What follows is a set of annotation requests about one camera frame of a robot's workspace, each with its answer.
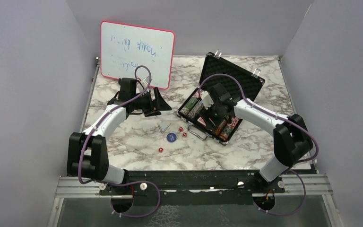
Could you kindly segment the red playing card deck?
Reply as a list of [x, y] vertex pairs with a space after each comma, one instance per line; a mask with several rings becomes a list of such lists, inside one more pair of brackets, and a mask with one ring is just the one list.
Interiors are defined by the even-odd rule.
[[204, 119], [203, 119], [203, 118], [199, 117], [199, 118], [197, 119], [197, 121], [198, 121], [198, 123], [200, 123], [201, 125], [203, 125], [204, 127], [206, 127], [206, 123], [205, 123], [205, 121], [204, 121]]

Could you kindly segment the brown chip stack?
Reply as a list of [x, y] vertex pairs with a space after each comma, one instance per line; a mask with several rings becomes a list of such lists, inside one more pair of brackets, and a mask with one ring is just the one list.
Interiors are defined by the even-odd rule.
[[195, 120], [196, 118], [198, 118], [198, 115], [203, 108], [204, 108], [203, 103], [201, 101], [198, 101], [190, 110], [190, 112], [187, 114], [187, 118], [190, 120]]

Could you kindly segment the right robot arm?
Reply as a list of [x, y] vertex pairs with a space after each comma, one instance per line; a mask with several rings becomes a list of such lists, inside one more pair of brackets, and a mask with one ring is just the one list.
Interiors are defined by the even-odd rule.
[[236, 117], [260, 127], [273, 137], [273, 157], [254, 179], [254, 187], [259, 192], [270, 189], [277, 177], [313, 148], [304, 120], [297, 114], [278, 114], [242, 96], [232, 97], [220, 83], [207, 91], [199, 91], [199, 98], [206, 110], [203, 119], [207, 127], [213, 128], [226, 117]]

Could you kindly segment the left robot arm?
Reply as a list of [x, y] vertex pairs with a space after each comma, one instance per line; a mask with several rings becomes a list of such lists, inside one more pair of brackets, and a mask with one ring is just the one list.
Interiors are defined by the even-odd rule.
[[162, 98], [159, 89], [149, 91], [147, 87], [137, 91], [142, 82], [138, 79], [119, 80], [120, 90], [107, 103], [104, 113], [83, 132], [74, 132], [69, 137], [67, 173], [88, 181], [112, 183], [113, 190], [124, 194], [129, 190], [127, 171], [110, 165], [107, 139], [115, 129], [135, 110], [145, 117], [160, 115], [172, 108]]

